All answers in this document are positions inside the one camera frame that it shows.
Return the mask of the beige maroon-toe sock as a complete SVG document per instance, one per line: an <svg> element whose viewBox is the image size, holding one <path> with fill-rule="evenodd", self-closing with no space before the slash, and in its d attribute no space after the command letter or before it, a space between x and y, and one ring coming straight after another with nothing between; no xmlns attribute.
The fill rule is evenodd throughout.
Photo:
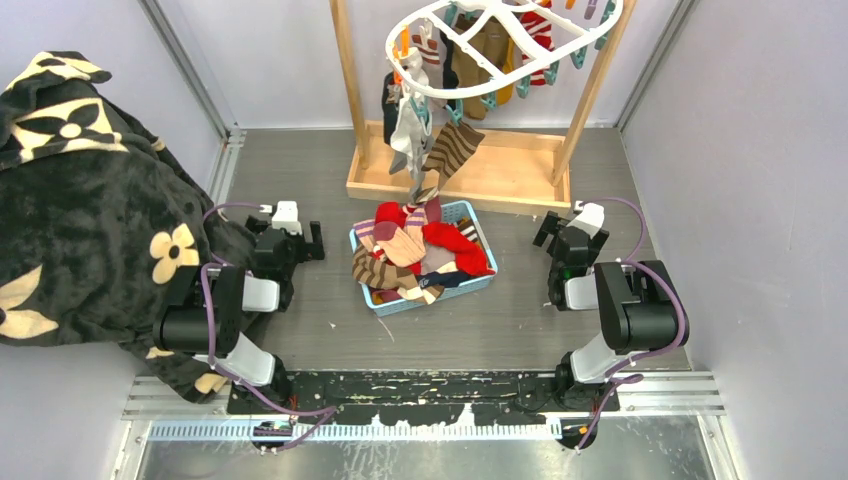
<svg viewBox="0 0 848 480"><path fill-rule="evenodd" d="M408 267L418 263L426 254L423 227L427 224L426 209L401 207L396 202L378 206L373 237L379 251L394 265Z"/></svg>

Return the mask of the white oval clip hanger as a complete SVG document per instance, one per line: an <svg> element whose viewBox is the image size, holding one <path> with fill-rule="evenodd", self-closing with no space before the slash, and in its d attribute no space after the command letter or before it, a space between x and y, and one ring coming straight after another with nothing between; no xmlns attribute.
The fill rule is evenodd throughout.
<svg viewBox="0 0 848 480"><path fill-rule="evenodd" d="M601 13L586 4L584 23L551 1L435 1L407 15L388 34L385 57L397 81L430 99L496 101L516 87L552 84L562 60L580 67L627 13L610 1Z"/></svg>

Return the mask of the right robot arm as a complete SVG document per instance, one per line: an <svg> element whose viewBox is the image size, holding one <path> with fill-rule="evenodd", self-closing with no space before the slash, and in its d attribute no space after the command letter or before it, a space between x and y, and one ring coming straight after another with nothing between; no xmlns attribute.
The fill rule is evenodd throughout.
<svg viewBox="0 0 848 480"><path fill-rule="evenodd" d="M546 214L533 243L551 258L548 299L559 311L595 311L600 330L557 365L554 390L567 410L582 409L603 386L636 361L682 347L689 320L665 264L630 258L601 262L609 239L604 209L580 204L574 215Z"/></svg>

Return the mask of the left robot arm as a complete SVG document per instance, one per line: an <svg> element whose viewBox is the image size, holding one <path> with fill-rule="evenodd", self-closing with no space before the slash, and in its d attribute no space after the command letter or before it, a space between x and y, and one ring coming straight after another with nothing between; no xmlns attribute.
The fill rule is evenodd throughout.
<svg viewBox="0 0 848 480"><path fill-rule="evenodd" d="M278 356L243 332L242 317L288 310L296 267L325 258L323 235L318 221L309 223L310 239L292 227L254 217L247 225L258 234L254 267L178 268L153 323L152 338L160 350L187 354L243 388L252 387L255 403L277 413L292 397L287 371Z"/></svg>

